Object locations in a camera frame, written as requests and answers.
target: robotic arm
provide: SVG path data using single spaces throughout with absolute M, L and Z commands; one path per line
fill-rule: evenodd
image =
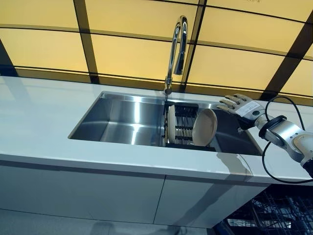
M 219 109 L 235 115 L 243 130 L 256 126 L 260 130 L 259 137 L 286 150 L 313 178 L 313 133 L 287 121 L 285 116 L 267 116 L 261 104 L 245 95 L 226 95 L 225 98 L 228 100 L 220 100 L 225 105 L 218 105 Z

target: stainless steel sink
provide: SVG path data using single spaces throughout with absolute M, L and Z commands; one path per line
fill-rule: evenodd
M 162 146 L 164 100 L 101 93 L 71 139 Z
M 168 100 L 174 104 L 190 100 Z M 248 132 L 238 133 L 239 124 L 232 115 L 216 108 L 217 102 L 198 102 L 200 112 L 211 108 L 218 119 L 218 128 L 210 148 L 176 145 L 226 153 L 260 155 L 261 149 Z M 164 138 L 164 98 L 101 93 L 69 135 L 70 139 L 102 141 L 159 147 L 173 147 Z

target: floor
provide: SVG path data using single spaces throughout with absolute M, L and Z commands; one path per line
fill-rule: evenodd
M 206 229 L 0 210 L 1 235 L 207 235 Z

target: cabinet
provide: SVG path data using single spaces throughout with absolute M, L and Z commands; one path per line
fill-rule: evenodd
M 0 165 L 0 209 L 153 223 L 163 181 L 162 175 Z
M 155 223 L 212 228 L 268 187 L 246 184 L 167 176 Z

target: dish rack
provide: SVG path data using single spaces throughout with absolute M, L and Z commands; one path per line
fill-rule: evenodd
M 177 143 L 169 143 L 167 127 L 168 127 L 168 110 L 169 107 L 175 105 L 175 118 L 177 125 L 175 126 L 176 133 L 175 139 Z M 164 119 L 164 142 L 165 147 L 170 148 L 184 148 L 184 149 L 195 149 L 204 151 L 216 152 L 215 148 L 210 146 L 196 146 L 192 140 L 192 130 L 195 124 L 199 111 L 198 104 L 194 103 L 174 103 L 166 101 L 164 105 L 163 115 Z
M 306 196 L 296 196 L 281 191 L 278 195 L 272 195 L 266 189 L 231 214 L 227 221 L 233 232 L 260 235 L 312 235 L 312 196 L 307 192 Z M 252 233 L 252 228 L 259 233 Z

